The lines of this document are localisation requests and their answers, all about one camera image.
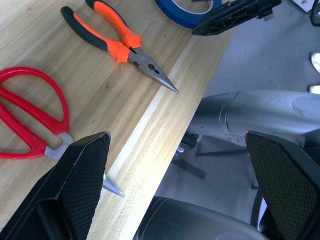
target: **wooden tabletop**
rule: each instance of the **wooden tabletop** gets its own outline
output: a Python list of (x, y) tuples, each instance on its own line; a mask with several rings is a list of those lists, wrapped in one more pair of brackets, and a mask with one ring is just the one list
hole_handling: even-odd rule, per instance
[[(106, 190), (96, 208), (87, 239), (131, 240), (163, 178), (207, 84), (229, 43), (232, 31), (192, 36), (168, 19), (154, 0), (109, 0), (142, 46), (180, 91), (176, 94), (141, 74), (116, 64), (107, 53), (80, 39), (66, 24), (60, 8), (68, 5), (92, 28), (114, 40), (116, 31), (84, 0), (0, 0), (0, 69), (34, 67), (51, 76), (69, 104), (73, 139), (110, 131), (105, 172), (125, 194)], [(4, 87), (61, 120), (53, 90), (29, 76)], [(19, 120), (56, 147), (60, 139), (22, 110), (0, 99)], [(28, 147), (0, 121), (0, 151)], [(48, 157), (0, 160), (0, 229), (28, 192), (56, 161)]]

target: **gray floor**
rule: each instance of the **gray floor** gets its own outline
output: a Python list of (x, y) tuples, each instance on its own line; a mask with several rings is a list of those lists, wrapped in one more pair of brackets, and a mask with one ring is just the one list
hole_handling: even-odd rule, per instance
[[(290, 0), (274, 8), (274, 19), (253, 19), (237, 27), (205, 97), (247, 90), (305, 92), (320, 84), (320, 75), (309, 53), (320, 52), (320, 28)], [(196, 157), (196, 152), (232, 150), (239, 147), (205, 137), (182, 158), (206, 172), (206, 179), (171, 164), (157, 196), (196, 204), (249, 223), (257, 190), (248, 155)]]

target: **scissors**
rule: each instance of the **scissors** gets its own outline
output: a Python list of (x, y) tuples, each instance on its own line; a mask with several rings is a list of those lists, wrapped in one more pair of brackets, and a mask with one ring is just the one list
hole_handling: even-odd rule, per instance
[[(20, 75), (32, 75), (39, 77), (46, 81), (56, 92), (58, 95), (62, 110), (63, 110), (63, 119), (62, 121), (58, 121), (40, 110), (38, 107), (34, 106), (29, 101), (23, 99), (22, 97), (6, 90), (1, 86), (3, 82), (6, 80)], [(57, 149), (51, 149), (47, 146), (47, 143), (42, 140), (40, 137), (35, 135), (32, 131), (30, 131), (27, 127), (21, 124), (6, 108), (3, 104), (0, 103), (0, 119), (11, 128), (29, 147), (30, 151), (27, 153), (6, 153), (0, 152), (0, 159), (30, 159), (42, 157), (44, 155), (52, 158), (54, 160), (59, 160), (68, 146), (74, 142), (72, 137), (68, 134), (69, 131), (69, 109), (67, 100), (60, 89), (60, 87), (53, 81), (51, 77), (49, 77), (44, 72), (26, 66), (16, 66), (4, 69), (0, 71), (0, 97), (6, 99), (7, 101), (17, 105), (19, 108), (24, 110), (26, 113), (30, 114), (40, 123), (42, 123), (45, 127), (47, 127), (53, 134), (59, 135), (63, 142), (60, 147)], [(103, 180), (103, 188), (119, 195), (124, 196), (124, 194), (120, 191), (120, 189), (112, 182), (109, 177), (105, 177)]]
[(171, 89), (177, 94), (179, 93), (178, 89), (170, 81), (156, 61), (142, 49), (141, 37), (129, 29), (124, 19), (116, 10), (102, 0), (85, 0), (85, 2), (113, 25), (121, 36), (123, 43), (120, 41), (113, 41), (97, 33), (74, 13), (70, 7), (62, 7), (62, 16), (79, 37), (94, 47), (109, 52), (118, 64), (130, 63), (149, 78), (168, 89)]

